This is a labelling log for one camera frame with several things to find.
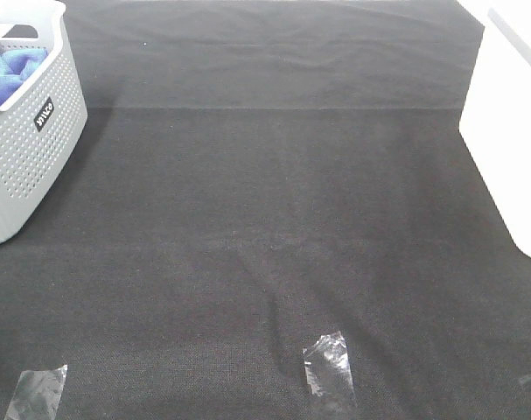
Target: black backdrop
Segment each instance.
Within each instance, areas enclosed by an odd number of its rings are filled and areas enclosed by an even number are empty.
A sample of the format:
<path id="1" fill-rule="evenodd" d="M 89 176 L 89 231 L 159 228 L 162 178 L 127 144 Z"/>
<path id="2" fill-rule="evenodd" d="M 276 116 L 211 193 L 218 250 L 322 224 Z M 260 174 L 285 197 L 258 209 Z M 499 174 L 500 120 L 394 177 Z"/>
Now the black backdrop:
<path id="1" fill-rule="evenodd" d="M 458 134 L 452 0 L 67 1 L 84 134 L 0 246 L 0 418 L 306 419 L 341 330 L 361 419 L 529 419 L 531 260 Z"/>

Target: basket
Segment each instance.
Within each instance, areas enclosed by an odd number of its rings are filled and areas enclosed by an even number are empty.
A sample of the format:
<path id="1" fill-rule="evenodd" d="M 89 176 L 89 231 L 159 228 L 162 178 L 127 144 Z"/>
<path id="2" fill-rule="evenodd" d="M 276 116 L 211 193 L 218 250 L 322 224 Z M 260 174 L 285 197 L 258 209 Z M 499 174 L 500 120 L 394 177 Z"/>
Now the basket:
<path id="1" fill-rule="evenodd" d="M 37 38 L 0 38 L 0 52 L 46 48 L 48 56 L 0 107 L 0 243 L 25 224 L 58 177 L 87 120 L 66 35 L 66 6 L 4 0 L 0 24 L 28 25 Z"/>

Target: white plastic bin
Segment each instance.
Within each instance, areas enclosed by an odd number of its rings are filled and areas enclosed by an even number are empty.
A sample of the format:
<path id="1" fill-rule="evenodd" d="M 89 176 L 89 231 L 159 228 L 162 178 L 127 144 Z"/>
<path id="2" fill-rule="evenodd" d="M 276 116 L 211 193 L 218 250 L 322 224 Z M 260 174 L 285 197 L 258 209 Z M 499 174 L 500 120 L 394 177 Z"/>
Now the white plastic bin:
<path id="1" fill-rule="evenodd" d="M 0 52 L 46 48 L 47 59 L 0 107 L 0 243 L 28 220 L 58 177 L 87 120 L 66 35 L 66 6 L 3 0 L 0 24 L 29 25 L 37 38 L 0 38 Z"/>
<path id="2" fill-rule="evenodd" d="M 491 8 L 459 129 L 510 235 L 531 256 L 531 0 Z"/>

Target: black felt surface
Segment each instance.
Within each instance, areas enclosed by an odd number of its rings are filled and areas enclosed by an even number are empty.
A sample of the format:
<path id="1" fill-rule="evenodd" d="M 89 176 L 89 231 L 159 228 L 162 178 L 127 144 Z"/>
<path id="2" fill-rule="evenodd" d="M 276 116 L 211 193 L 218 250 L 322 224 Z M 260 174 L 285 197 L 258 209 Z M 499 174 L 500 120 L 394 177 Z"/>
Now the black felt surface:
<path id="1" fill-rule="evenodd" d="M 361 419 L 531 418 L 531 260 L 458 134 L 453 1 L 67 2 L 89 120 L 0 246 L 0 418 L 306 419 L 341 330 Z"/>

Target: blue towel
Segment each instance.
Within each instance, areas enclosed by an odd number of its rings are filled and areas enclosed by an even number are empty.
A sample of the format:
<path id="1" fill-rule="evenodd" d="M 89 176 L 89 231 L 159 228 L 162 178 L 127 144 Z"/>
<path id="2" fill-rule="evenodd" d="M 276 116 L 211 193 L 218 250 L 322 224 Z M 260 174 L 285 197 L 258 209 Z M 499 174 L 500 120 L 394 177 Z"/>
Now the blue towel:
<path id="1" fill-rule="evenodd" d="M 22 86 L 46 58 L 45 48 L 9 50 L 0 54 L 0 106 Z"/>

